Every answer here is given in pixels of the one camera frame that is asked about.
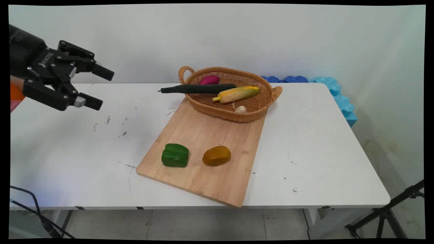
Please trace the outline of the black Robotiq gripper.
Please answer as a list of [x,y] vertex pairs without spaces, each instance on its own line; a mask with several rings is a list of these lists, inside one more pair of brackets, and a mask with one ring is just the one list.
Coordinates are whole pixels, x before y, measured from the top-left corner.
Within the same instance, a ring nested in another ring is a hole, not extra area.
[[9,26],[10,78],[13,85],[23,85],[23,95],[59,111],[69,106],[89,107],[100,110],[101,99],[80,93],[71,83],[55,85],[57,89],[48,88],[37,79],[25,79],[31,76],[34,64],[57,60],[74,64],[77,73],[88,72],[111,81],[114,72],[104,68],[95,60],[95,54],[65,40],[60,40],[57,50],[49,48],[45,41],[16,26]]

